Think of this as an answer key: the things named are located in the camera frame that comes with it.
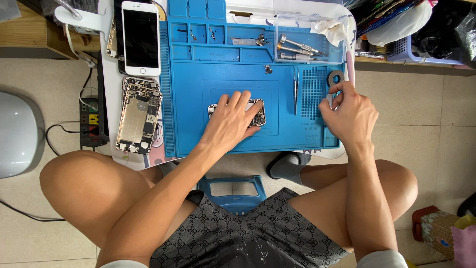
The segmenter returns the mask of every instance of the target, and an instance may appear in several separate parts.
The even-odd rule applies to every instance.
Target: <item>black phone screen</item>
[[[157,14],[123,10],[126,65],[132,67],[159,67]]]

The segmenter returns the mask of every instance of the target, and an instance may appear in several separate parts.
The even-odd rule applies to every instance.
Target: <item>white iphone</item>
[[[122,2],[124,61],[130,75],[160,75],[159,10],[154,4]]]

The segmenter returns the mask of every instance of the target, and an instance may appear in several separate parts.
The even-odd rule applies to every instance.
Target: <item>blue plastic stool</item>
[[[212,196],[210,184],[217,182],[249,182],[255,186],[257,196],[231,195]],[[261,183],[261,176],[254,175],[253,178],[215,178],[207,179],[203,176],[197,183],[197,190],[203,191],[213,203],[226,209],[235,215],[243,215],[254,209],[259,203],[266,199],[265,189]]]

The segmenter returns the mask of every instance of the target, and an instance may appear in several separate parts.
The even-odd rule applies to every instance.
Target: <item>blue silicone repair mat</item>
[[[315,35],[309,29],[287,30],[300,42]],[[257,38],[260,34],[270,44],[233,45],[229,38]],[[251,91],[251,98],[263,99],[266,124],[231,153],[339,147],[317,106],[328,92],[328,74],[344,71],[344,63],[274,62],[274,26],[227,24],[224,0],[171,1],[168,21],[160,22],[160,46],[166,157],[187,156],[207,126],[208,106],[218,103],[222,94],[244,90]],[[329,50],[324,52],[332,56]],[[272,73],[265,73],[266,65]],[[299,74],[297,115],[294,71]]]

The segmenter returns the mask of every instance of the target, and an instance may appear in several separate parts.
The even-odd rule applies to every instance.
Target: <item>patterned shorts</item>
[[[155,250],[150,267],[207,266],[228,247],[264,240],[307,268],[326,267],[348,254],[288,204],[297,196],[288,188],[245,215],[234,215],[203,196],[195,211]]]

